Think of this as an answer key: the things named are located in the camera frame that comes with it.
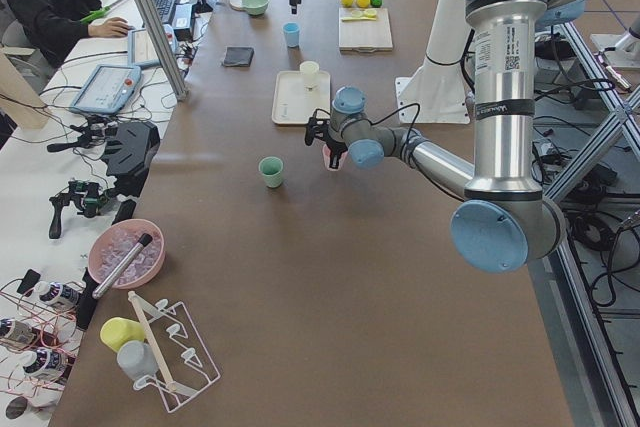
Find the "person's hand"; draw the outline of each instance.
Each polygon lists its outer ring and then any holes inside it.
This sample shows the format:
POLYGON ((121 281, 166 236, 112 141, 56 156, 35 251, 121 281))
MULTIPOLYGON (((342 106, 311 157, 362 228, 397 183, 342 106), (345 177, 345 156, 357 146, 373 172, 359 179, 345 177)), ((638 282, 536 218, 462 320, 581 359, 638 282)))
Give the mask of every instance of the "person's hand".
POLYGON ((131 27, 121 17, 111 17, 99 25, 89 25, 89 37, 125 37, 131 27))

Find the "white tray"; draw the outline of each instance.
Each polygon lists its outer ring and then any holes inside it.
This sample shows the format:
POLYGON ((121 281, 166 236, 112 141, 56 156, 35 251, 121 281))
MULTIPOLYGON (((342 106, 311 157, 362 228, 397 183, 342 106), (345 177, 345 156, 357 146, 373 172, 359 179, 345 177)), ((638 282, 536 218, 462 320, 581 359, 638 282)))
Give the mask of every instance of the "white tray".
POLYGON ((318 72, 318 85, 311 91, 302 85, 302 75, 296 70, 278 72, 273 96, 271 120, 278 125, 305 125, 314 110, 329 111, 331 76, 318 72))

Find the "green pen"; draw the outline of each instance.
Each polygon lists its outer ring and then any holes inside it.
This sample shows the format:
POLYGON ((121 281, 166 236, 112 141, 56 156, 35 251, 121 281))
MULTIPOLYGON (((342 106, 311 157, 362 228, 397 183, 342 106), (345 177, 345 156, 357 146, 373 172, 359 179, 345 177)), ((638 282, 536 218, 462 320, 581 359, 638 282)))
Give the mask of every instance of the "green pen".
POLYGON ((100 10, 92 10, 89 15, 81 18, 80 22, 82 22, 83 24, 90 24, 94 20, 101 19, 102 17, 104 17, 107 14, 107 12, 109 12, 109 9, 111 9, 110 5, 107 5, 106 7, 103 7, 100 10))

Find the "green bowl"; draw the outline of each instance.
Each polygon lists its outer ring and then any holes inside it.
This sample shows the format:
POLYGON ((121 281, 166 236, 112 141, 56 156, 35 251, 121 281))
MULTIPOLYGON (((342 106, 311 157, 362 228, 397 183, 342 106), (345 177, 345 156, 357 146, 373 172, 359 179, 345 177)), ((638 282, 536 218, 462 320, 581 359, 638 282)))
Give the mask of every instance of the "green bowl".
POLYGON ((269 0, 242 0, 242 7, 249 15, 262 15, 267 10, 269 0))

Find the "pink cup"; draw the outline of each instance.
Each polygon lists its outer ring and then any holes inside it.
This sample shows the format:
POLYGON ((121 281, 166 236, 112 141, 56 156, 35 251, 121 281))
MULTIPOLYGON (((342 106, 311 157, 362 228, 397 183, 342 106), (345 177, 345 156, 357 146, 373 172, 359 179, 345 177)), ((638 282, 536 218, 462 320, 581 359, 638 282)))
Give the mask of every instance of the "pink cup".
POLYGON ((338 162, 338 168, 337 169, 331 168, 331 150, 329 149, 329 146, 327 144, 324 144, 322 146, 322 157, 324 159, 324 166, 326 167, 326 169, 330 170, 332 172, 336 172, 336 171, 338 171, 338 170, 340 170, 342 168, 342 165, 347 160, 347 153, 343 152, 340 155, 340 162, 338 162))

